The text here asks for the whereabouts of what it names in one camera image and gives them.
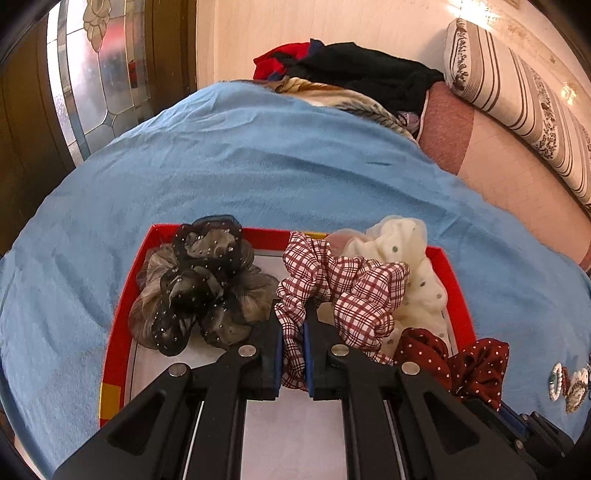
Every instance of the brooch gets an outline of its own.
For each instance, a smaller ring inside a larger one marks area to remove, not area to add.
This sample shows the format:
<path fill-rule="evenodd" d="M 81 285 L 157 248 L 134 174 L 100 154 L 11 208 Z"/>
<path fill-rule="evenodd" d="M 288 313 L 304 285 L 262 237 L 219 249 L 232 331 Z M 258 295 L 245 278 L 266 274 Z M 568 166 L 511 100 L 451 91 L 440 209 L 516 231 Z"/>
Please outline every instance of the brooch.
<path fill-rule="evenodd" d="M 573 374 L 573 378 L 570 380 L 569 391 L 565 395 L 566 397 L 566 413 L 572 413 L 576 411 L 583 403 L 585 394 L 588 390 L 589 384 L 589 372 L 586 368 L 577 370 Z"/>

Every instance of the black sheer scrunchie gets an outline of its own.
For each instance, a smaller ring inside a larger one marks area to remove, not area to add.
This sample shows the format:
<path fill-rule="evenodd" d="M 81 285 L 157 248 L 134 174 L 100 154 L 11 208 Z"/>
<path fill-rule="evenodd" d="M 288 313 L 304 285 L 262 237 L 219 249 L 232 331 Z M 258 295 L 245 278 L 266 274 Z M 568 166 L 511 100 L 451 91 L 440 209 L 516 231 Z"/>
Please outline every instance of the black sheer scrunchie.
<path fill-rule="evenodd" d="M 231 215 L 208 216 L 181 225 L 173 239 L 178 267 L 160 280 L 162 299 L 151 333 L 158 350 L 178 355 L 199 324 L 206 342 L 227 348 L 246 338 L 250 327 L 229 286 L 254 260 L 252 245 L 242 238 L 242 226 Z M 225 325 L 226 331 L 220 331 Z"/>
<path fill-rule="evenodd" d="M 173 239 L 173 251 L 179 265 L 205 267 L 220 283 L 227 283 L 245 267 L 242 242 L 238 220 L 232 215 L 214 215 L 181 225 Z"/>

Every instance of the folded clothes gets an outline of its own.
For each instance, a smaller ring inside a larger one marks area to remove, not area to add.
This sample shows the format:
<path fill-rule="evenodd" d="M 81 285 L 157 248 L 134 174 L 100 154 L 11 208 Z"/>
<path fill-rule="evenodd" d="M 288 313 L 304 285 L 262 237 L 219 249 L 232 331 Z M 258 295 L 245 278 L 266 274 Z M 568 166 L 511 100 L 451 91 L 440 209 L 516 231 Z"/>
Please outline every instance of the folded clothes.
<path fill-rule="evenodd" d="M 388 112 L 421 116 L 427 91 L 443 74 L 353 42 L 334 43 L 290 66 L 286 75 L 336 85 L 373 98 Z"/>
<path fill-rule="evenodd" d="M 305 43 L 288 43 L 264 53 L 253 59 L 256 65 L 254 80 L 280 80 L 288 66 L 295 65 L 298 60 L 316 53 L 324 47 L 320 40 L 310 39 Z"/>
<path fill-rule="evenodd" d="M 299 98 L 314 106 L 336 108 L 365 118 L 408 138 L 415 144 L 417 143 L 411 130 L 416 131 L 418 129 L 418 119 L 414 124 L 410 116 L 393 115 L 378 102 L 362 93 L 288 76 L 274 82 L 269 80 L 256 81 L 256 84 L 275 93 Z"/>

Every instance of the pearl hair accessory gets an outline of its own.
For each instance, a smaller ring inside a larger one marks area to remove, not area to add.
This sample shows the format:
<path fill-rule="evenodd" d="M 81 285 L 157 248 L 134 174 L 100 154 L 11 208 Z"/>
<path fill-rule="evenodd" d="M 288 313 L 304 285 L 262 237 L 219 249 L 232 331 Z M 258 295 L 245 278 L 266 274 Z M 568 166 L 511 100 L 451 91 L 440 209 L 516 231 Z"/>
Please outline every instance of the pearl hair accessory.
<path fill-rule="evenodd" d="M 548 393 L 550 400 L 556 401 L 560 397 L 562 391 L 562 364 L 557 363 L 552 369 L 550 379 L 548 380 Z"/>

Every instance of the red clothing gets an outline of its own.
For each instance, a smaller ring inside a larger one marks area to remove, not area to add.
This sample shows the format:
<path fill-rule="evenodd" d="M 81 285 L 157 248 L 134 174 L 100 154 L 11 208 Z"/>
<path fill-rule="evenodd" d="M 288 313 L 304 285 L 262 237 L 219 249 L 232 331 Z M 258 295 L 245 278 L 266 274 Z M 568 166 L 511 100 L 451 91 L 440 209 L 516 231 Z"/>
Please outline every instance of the red clothing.
<path fill-rule="evenodd" d="M 267 80 L 271 74 L 280 73 L 284 74 L 287 68 L 277 59 L 273 58 L 273 54 L 276 52 L 285 53 L 296 60 L 303 59 L 308 55 L 308 49 L 310 48 L 310 42 L 305 43 L 287 43 L 280 47 L 273 48 L 273 50 L 257 57 L 253 60 L 256 65 L 255 74 L 253 80 Z"/>

